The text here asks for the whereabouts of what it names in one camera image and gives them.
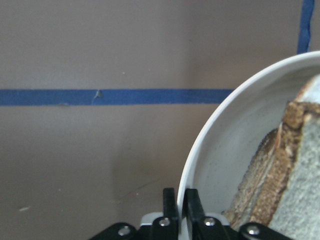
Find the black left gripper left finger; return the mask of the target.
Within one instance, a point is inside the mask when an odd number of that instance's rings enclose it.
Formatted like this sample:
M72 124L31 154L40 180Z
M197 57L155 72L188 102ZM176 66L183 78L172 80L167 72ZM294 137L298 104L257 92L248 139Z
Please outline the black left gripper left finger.
M179 222L178 207L175 198L175 190L172 187L164 188L163 196L163 216L172 219L175 223Z

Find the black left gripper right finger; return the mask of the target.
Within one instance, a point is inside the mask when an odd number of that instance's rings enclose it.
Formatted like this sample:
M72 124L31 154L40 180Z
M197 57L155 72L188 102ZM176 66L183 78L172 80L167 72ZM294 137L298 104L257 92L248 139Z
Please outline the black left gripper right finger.
M182 216L192 223L199 222L205 216L199 192L195 188L187 188L184 192Z

